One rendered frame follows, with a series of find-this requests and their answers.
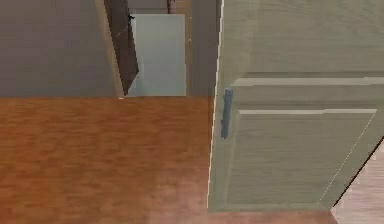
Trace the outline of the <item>dark brown room door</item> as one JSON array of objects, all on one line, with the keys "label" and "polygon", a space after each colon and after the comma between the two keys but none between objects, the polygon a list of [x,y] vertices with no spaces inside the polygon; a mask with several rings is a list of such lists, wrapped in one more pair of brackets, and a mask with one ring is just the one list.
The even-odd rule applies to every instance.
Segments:
[{"label": "dark brown room door", "polygon": [[128,0],[104,0],[123,93],[129,89],[139,73],[132,21],[128,20]]}]

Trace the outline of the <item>pale green room door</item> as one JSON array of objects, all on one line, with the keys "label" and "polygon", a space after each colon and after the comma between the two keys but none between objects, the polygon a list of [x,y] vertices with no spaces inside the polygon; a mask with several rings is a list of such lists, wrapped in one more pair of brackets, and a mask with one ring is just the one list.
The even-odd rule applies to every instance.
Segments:
[{"label": "pale green room door", "polygon": [[329,210],[383,140],[384,0],[222,0],[210,211]]}]

